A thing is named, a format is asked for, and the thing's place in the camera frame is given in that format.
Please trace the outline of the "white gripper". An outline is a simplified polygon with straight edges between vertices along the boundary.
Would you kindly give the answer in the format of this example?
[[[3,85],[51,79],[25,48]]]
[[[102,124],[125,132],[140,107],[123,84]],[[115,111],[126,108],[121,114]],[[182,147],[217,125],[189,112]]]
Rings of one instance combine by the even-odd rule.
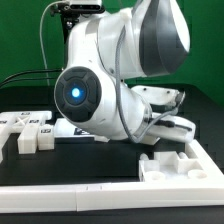
[[[155,145],[160,139],[189,143],[194,139],[196,125],[182,117],[167,115],[157,121],[141,140],[143,144]]]

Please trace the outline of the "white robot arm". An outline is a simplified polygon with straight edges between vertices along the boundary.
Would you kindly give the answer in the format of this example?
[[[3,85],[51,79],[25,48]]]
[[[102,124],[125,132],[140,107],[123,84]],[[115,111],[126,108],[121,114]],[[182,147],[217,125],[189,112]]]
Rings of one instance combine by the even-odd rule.
[[[189,48],[188,27],[176,0],[138,0],[114,14],[92,15],[69,35],[55,104],[70,123],[111,140],[190,142],[195,124],[177,115],[183,93],[124,83],[175,72]]]

